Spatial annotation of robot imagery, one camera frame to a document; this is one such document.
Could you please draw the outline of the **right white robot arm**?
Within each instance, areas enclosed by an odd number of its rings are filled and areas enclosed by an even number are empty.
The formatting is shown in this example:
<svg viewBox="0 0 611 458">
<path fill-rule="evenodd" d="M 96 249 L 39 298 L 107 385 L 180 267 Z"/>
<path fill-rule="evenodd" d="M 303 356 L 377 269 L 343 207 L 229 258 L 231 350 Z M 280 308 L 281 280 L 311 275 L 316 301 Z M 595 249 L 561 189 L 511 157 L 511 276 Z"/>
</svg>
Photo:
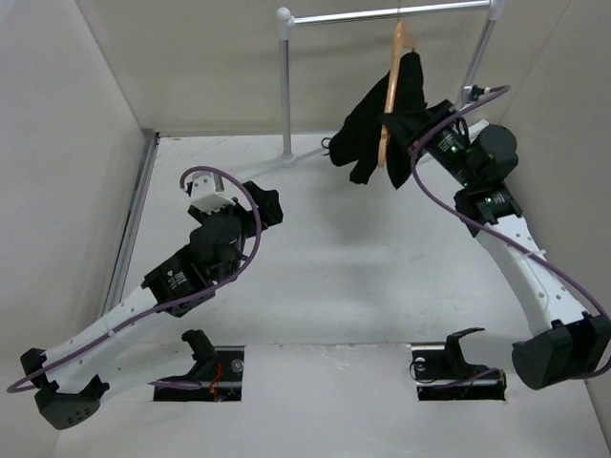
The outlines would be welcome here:
<svg viewBox="0 0 611 458">
<path fill-rule="evenodd" d="M 591 315 L 567 290 L 575 281 L 545 258 L 505 184 L 518 164 L 514 134 L 490 124 L 470 140 L 449 101 L 422 112 L 383 114 L 380 121 L 405 157 L 426 152 L 461 185 L 449 211 L 494 260 L 532 334 L 513 345 L 520 380 L 542 389 L 607 370 L 600 360 L 610 342 L 608 316 Z"/>
</svg>

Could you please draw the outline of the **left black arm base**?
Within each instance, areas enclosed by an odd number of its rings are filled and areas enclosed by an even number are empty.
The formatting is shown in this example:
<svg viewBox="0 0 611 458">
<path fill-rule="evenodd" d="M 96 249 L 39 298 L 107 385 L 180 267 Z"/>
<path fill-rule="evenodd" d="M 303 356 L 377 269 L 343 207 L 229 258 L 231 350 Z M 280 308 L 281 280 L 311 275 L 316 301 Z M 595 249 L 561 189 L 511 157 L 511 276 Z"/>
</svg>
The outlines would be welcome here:
<svg viewBox="0 0 611 458">
<path fill-rule="evenodd" d="M 214 346 L 202 330 L 188 330 L 181 339 L 191 348 L 193 364 L 184 375 L 166 377 L 156 383 L 153 401 L 240 402 L 245 347 Z"/>
</svg>

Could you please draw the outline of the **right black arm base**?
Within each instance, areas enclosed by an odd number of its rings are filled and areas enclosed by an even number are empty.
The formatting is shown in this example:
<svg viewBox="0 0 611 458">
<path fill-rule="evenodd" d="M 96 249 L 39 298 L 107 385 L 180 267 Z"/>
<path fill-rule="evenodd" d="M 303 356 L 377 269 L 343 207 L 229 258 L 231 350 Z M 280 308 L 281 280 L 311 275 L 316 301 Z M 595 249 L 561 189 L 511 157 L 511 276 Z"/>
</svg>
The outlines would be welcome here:
<svg viewBox="0 0 611 458">
<path fill-rule="evenodd" d="M 461 339 L 483 332 L 470 327 L 448 335 L 443 342 L 412 343 L 409 373 L 420 402 L 505 401 L 505 372 L 484 364 L 469 363 Z"/>
</svg>

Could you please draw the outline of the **black trousers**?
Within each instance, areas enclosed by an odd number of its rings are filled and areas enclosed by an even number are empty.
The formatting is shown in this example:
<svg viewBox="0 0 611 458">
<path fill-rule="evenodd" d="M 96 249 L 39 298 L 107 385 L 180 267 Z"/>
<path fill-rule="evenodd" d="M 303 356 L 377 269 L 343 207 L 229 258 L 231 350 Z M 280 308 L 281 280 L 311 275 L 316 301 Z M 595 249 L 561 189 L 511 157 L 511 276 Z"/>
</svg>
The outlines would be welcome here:
<svg viewBox="0 0 611 458">
<path fill-rule="evenodd" d="M 383 76 L 346 117 L 340 131 L 328 143 L 328 155 L 336 167 L 353 164 L 349 180 L 367 184 L 378 166 L 381 131 L 390 129 L 387 171 L 392 186 L 400 188 L 411 176 L 407 150 L 412 143 L 448 114 L 451 103 L 429 105 L 424 95 L 420 55 L 408 52 L 400 59 L 395 104 L 385 113 L 389 78 Z"/>
</svg>

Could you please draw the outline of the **wooden clothes hanger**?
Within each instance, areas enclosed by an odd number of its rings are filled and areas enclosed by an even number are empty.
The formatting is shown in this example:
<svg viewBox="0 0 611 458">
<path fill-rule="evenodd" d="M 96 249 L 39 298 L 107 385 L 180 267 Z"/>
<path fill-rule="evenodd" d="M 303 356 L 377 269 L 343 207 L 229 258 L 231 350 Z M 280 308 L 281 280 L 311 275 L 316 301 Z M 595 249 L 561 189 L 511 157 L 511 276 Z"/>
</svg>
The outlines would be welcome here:
<svg viewBox="0 0 611 458">
<path fill-rule="evenodd" d="M 400 74 L 401 58 L 405 52 L 414 52 L 417 41 L 407 31 L 404 21 L 397 17 L 397 24 L 392 38 L 391 61 L 389 80 L 384 106 L 384 114 L 390 114 L 395 105 L 395 97 Z M 390 132 L 383 125 L 381 127 L 380 139 L 377 152 L 377 166 L 383 168 L 387 162 L 387 149 L 390 142 Z"/>
</svg>

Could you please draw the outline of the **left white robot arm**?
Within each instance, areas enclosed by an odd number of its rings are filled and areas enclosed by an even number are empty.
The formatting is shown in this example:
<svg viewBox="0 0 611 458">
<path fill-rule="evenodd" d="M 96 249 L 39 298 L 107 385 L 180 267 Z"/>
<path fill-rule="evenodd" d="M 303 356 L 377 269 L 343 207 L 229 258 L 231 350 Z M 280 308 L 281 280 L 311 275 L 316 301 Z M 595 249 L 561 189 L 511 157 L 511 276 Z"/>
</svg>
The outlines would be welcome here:
<svg viewBox="0 0 611 458">
<path fill-rule="evenodd" d="M 36 407 L 52 427 L 75 427 L 118 393 L 139 385 L 198 390 L 210 375 L 220 377 L 217 350 L 201 330 L 186 330 L 176 343 L 141 354 L 126 352 L 149 332 L 213 299 L 250 263 L 243 252 L 246 241 L 282 223 L 277 191 L 252 181 L 239 188 L 252 209 L 225 196 L 218 176 L 190 182 L 188 213 L 199 227 L 188 243 L 94 324 L 55 348 L 32 348 L 21 356 Z"/>
</svg>

